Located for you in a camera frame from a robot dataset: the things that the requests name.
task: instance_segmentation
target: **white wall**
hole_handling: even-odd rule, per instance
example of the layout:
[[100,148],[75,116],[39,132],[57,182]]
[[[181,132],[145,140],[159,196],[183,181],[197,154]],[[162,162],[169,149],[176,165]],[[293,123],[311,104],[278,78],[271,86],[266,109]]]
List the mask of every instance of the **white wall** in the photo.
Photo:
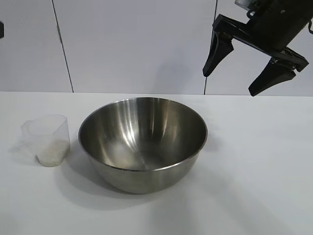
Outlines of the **white wall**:
[[54,0],[75,92],[203,94],[215,0]]
[[51,0],[0,2],[0,91],[71,92]]
[[[223,14],[246,23],[246,11],[234,0],[219,0],[217,15]],[[235,50],[229,54],[207,79],[207,94],[249,94],[249,85],[267,65],[270,57],[233,40]],[[261,95],[313,95],[313,35],[305,28],[289,45],[312,64],[289,82],[276,85]]]

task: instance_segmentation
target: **white table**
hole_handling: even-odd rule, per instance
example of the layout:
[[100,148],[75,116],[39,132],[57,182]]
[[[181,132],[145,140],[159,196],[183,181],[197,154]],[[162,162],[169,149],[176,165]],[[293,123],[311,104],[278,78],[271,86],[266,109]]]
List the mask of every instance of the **white table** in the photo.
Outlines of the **white table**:
[[[154,194],[122,194],[77,142],[96,108],[135,94],[0,93],[0,234],[313,234],[313,97],[153,95],[205,119],[209,138],[190,173]],[[12,148],[20,126],[68,118],[71,155],[46,168]]]

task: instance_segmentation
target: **metal mixing bowl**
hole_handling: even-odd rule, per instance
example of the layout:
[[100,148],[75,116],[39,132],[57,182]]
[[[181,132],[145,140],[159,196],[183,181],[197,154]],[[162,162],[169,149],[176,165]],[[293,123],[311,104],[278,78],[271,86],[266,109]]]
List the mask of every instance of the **metal mixing bowl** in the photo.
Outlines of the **metal mixing bowl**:
[[96,171],[131,193],[159,191],[177,183],[207,139],[204,120],[191,108],[161,98],[131,98],[89,115],[79,142]]

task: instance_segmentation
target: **black object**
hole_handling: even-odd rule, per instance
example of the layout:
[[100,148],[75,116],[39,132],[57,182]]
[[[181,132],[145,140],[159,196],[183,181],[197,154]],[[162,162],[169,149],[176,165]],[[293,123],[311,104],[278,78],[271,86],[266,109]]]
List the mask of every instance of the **black object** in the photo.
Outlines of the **black object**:
[[213,23],[213,39],[203,75],[208,77],[234,50],[237,39],[269,56],[271,60],[249,87],[255,96],[295,77],[309,62],[287,47],[313,17],[313,0],[258,0],[249,6],[247,24],[219,15]]
[[4,24],[0,21],[0,38],[4,37]]

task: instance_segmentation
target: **clear plastic cup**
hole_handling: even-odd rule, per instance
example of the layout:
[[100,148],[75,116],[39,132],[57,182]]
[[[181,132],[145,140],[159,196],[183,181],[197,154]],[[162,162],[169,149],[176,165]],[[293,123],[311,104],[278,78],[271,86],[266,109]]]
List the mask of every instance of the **clear plastic cup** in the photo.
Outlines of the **clear plastic cup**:
[[62,115],[47,115],[26,121],[22,135],[30,143],[30,151],[41,165],[52,167],[62,163],[69,152],[70,142],[67,118]]

